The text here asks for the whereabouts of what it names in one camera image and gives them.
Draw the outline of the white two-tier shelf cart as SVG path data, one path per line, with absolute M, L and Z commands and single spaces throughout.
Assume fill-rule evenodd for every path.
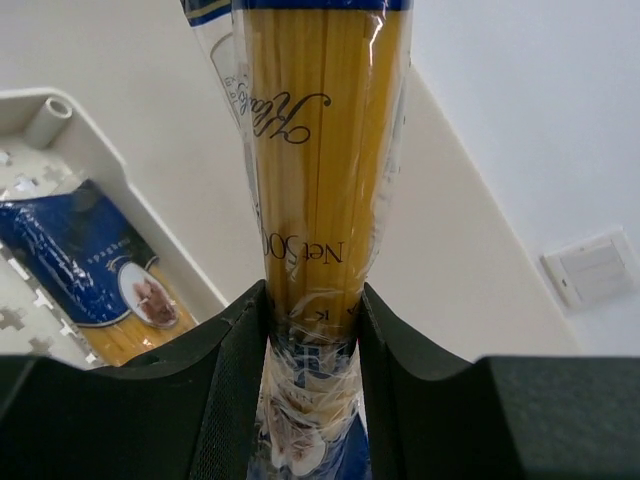
M 120 366 L 225 305 L 70 97 L 2 92 L 3 354 Z

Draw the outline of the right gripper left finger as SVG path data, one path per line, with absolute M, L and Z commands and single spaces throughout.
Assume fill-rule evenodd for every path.
M 5 479 L 242 479 L 267 341 L 263 282 L 121 367 L 1 359 Z

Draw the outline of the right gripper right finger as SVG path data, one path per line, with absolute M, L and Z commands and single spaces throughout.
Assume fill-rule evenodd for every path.
M 469 362 L 371 288 L 359 349 L 377 479 L 635 479 L 634 357 L 485 356 Z

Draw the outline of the spaghetti bag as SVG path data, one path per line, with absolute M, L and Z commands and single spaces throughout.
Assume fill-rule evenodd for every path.
M 241 131 L 270 303 L 250 479 L 367 479 L 357 318 L 398 171 L 409 1 L 186 1 Z
M 197 325 L 159 256 L 91 180 L 2 202 L 1 239 L 110 365 Z

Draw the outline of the white wall switch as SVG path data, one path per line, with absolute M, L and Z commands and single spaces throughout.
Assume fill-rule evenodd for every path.
M 639 254 L 621 227 L 546 253 L 541 265 L 570 312 L 639 292 Z

